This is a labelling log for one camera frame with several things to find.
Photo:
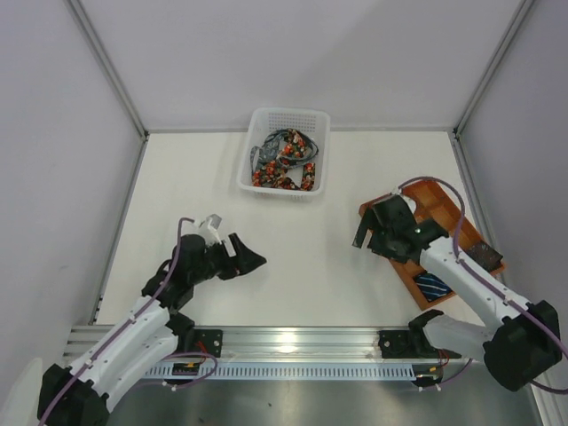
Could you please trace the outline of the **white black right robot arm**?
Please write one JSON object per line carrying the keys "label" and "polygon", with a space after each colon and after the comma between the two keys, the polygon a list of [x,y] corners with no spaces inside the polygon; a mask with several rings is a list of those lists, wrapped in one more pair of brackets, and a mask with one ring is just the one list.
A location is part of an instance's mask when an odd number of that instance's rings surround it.
{"label": "white black right robot arm", "polygon": [[518,391],[558,364],[567,349],[558,315],[546,301],[531,303],[477,264],[432,218],[414,217],[415,204],[399,193],[362,209],[356,248],[399,263],[412,261],[441,279],[480,318],[480,324],[443,312],[416,319],[428,344],[481,361],[502,387]]}

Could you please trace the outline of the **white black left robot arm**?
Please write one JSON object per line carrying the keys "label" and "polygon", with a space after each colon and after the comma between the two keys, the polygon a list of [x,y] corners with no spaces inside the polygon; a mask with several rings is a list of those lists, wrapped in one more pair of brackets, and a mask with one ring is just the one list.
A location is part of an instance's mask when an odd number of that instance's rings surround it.
{"label": "white black left robot arm", "polygon": [[188,358],[196,372],[216,356],[194,342],[195,323],[182,314],[197,285],[212,279],[232,280],[249,274],[267,260],[248,248],[236,233],[222,238],[221,219],[200,223],[182,217],[168,259],[141,290],[125,317],[96,344],[66,367],[57,364],[43,374],[37,418],[41,425],[104,425],[122,397],[157,363]]}

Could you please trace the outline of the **orange compartment tray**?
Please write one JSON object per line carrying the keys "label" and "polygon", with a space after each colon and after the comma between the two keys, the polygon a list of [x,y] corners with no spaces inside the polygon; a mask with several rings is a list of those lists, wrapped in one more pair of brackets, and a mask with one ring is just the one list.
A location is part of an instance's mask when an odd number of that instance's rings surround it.
{"label": "orange compartment tray", "polygon": [[[438,238],[420,255],[420,263],[409,260],[405,264],[390,260],[399,277],[402,279],[410,294],[424,311],[447,298],[459,295],[471,297],[473,309],[480,312],[490,308],[492,293],[479,283],[481,279],[495,284],[494,277],[504,269],[487,272],[474,260],[466,250],[479,241],[485,241],[465,218],[465,203],[455,205],[441,189],[443,182],[434,177],[416,177],[401,184],[395,192],[369,201],[359,208],[363,216],[365,210],[373,204],[392,195],[402,196],[414,213],[417,222],[432,218],[448,231],[448,236]],[[429,272],[439,277],[452,293],[432,303],[429,303],[414,283],[414,277],[423,272]]]}

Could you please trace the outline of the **blue striped rolled tie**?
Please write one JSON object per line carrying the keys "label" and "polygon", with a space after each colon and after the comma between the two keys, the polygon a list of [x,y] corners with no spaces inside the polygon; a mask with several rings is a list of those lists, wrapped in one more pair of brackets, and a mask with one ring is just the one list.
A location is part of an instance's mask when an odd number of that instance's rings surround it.
{"label": "blue striped rolled tie", "polygon": [[429,272],[416,275],[414,283],[429,303],[452,293],[452,290],[439,277]]}

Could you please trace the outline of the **floral patterned necktie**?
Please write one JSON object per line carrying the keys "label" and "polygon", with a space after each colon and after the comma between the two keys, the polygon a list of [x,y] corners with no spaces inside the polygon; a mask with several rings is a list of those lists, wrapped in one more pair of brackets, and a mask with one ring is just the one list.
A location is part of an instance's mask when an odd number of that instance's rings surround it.
{"label": "floral patterned necktie", "polygon": [[269,162],[256,172],[251,171],[255,187],[310,192],[315,185],[316,164],[319,147],[315,141],[300,130],[286,128],[280,143],[280,152],[275,161]]}

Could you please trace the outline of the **dark dotted rolled tie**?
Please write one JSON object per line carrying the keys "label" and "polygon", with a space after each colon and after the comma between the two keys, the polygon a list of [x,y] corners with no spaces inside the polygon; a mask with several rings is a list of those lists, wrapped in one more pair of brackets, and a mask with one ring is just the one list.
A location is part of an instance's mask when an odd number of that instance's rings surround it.
{"label": "dark dotted rolled tie", "polygon": [[466,253],[487,272],[494,272],[502,267],[502,254],[485,241],[475,243],[466,250]]}

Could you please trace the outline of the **grey patterned necktie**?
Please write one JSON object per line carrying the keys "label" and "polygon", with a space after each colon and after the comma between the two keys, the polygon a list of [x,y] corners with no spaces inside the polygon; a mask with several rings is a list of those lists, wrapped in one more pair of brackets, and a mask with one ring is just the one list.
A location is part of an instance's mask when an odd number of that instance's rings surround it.
{"label": "grey patterned necktie", "polygon": [[249,159],[252,172],[256,172],[267,163],[276,160],[280,152],[280,143],[283,139],[283,131],[277,130],[269,134],[261,146],[253,146],[251,148]]}

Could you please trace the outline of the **white plastic perforated basket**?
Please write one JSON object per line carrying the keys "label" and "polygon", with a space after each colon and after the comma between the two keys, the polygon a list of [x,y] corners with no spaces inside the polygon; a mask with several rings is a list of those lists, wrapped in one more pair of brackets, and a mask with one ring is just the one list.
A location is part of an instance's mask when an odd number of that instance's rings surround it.
{"label": "white plastic perforated basket", "polygon": [[327,177],[330,116],[322,111],[261,107],[252,115],[238,187],[254,195],[309,200]]}

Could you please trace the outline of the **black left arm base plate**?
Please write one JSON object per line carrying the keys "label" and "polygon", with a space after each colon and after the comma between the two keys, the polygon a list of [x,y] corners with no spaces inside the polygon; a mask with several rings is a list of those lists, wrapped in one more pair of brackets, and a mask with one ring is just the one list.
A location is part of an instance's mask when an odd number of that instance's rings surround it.
{"label": "black left arm base plate", "polygon": [[223,348],[223,338],[222,329],[193,328],[185,331],[178,338],[176,353],[195,351],[219,358]]}

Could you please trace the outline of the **aluminium front rail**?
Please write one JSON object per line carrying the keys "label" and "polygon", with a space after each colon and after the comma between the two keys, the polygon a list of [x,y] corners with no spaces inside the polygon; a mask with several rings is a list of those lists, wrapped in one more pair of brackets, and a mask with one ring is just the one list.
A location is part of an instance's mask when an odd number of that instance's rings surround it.
{"label": "aluminium front rail", "polygon": [[[196,326],[222,329],[223,361],[316,362],[323,360],[382,361],[377,332],[407,327],[244,327]],[[461,355],[461,359],[483,360],[483,354],[465,353],[447,345],[433,346]]]}

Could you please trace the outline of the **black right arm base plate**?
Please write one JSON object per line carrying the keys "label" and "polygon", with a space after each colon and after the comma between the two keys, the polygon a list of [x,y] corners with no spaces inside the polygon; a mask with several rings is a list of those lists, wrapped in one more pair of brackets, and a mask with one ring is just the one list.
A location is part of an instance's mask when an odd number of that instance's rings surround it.
{"label": "black right arm base plate", "polygon": [[384,359],[461,359],[448,349],[431,346],[422,332],[404,328],[382,329],[377,332],[378,348]]}

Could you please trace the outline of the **aluminium right frame post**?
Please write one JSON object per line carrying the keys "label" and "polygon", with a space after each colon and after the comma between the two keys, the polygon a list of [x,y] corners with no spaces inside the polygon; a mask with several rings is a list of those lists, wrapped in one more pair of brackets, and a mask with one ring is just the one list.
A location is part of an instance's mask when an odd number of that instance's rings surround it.
{"label": "aluminium right frame post", "polygon": [[503,60],[505,59],[511,45],[515,42],[517,34],[528,19],[533,7],[537,4],[535,0],[520,1],[515,9],[513,16],[507,25],[500,41],[498,42],[484,72],[482,73],[474,91],[469,96],[458,121],[454,125],[453,133],[458,138],[465,130],[470,117],[474,114],[477,105],[484,97],[493,78],[497,74]]}

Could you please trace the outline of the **aluminium frame post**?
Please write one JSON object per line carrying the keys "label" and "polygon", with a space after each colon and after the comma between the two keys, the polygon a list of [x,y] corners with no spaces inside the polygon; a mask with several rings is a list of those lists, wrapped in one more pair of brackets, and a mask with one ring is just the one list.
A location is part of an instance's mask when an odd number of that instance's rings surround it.
{"label": "aluminium frame post", "polygon": [[127,115],[130,124],[141,140],[145,142],[148,137],[148,130],[143,124],[139,112],[135,107],[122,78],[120,77],[114,62],[108,54],[107,48],[104,45],[99,32],[94,27],[83,2],[79,0],[65,0],[64,5],[67,7],[71,17],[79,29],[79,32],[91,50],[93,58],[99,65],[103,76],[106,78],[107,83],[116,96],[123,112]]}
{"label": "aluminium frame post", "polygon": [[465,130],[470,117],[474,114],[477,105],[484,97],[493,78],[497,74],[503,60],[505,59],[511,45],[515,42],[517,34],[528,19],[533,7],[537,4],[535,0],[520,1],[515,9],[513,16],[507,25],[500,41],[498,42],[484,72],[482,73],[474,91],[469,96],[458,121],[454,125],[453,133],[458,138]]}

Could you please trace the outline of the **aluminium left frame post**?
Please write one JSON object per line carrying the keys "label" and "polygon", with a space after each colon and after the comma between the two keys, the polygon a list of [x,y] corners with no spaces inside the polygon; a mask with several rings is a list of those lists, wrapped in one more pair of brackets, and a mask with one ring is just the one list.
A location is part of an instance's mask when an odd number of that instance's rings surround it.
{"label": "aluminium left frame post", "polygon": [[91,50],[93,58],[99,65],[103,76],[106,78],[107,83],[116,96],[123,112],[127,115],[130,124],[141,140],[145,142],[148,137],[148,130],[143,124],[139,112],[135,107],[122,78],[120,77],[114,62],[108,54],[107,48],[104,45],[99,32],[94,27],[83,2],[79,0],[65,0],[64,5],[67,7],[71,17],[79,29],[79,32]]}

